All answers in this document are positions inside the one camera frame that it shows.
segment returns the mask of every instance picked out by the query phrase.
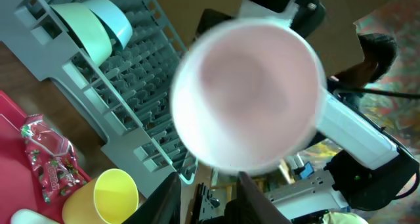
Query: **dish rack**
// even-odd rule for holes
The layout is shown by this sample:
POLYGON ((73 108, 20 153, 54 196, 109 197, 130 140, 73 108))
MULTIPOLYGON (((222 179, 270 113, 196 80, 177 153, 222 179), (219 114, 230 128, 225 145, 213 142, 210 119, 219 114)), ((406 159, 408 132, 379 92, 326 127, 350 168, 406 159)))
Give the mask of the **dish rack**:
POLYGON ((95 66, 49 7, 83 1, 0 0, 0 41, 39 81, 56 83, 106 141, 102 151, 145 197, 173 171, 191 184, 198 160, 169 113, 171 79, 185 46, 156 0, 111 0, 129 19, 133 36, 124 51, 113 48, 95 66))

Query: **cardboard box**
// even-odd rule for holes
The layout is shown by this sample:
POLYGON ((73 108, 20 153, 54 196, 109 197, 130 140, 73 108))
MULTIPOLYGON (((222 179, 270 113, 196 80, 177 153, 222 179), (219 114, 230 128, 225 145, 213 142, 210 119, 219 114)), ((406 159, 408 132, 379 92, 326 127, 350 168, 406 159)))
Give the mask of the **cardboard box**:
MULTIPOLYGON (((235 16, 242 0, 157 0, 186 46, 194 38, 203 10, 235 16)), ((328 76, 363 61, 364 55, 353 24, 390 0, 321 0, 327 16, 307 38, 318 53, 328 76)))

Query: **candy wrapper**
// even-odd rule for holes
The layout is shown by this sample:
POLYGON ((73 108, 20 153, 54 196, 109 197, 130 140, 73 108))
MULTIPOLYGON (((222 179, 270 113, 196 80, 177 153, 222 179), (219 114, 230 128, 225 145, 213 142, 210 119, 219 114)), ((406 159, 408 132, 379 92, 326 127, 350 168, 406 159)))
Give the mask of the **candy wrapper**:
POLYGON ((71 142, 52 130, 42 115, 26 118, 21 128, 32 172, 42 186, 44 201, 53 203, 86 181, 77 171, 77 155, 71 142))

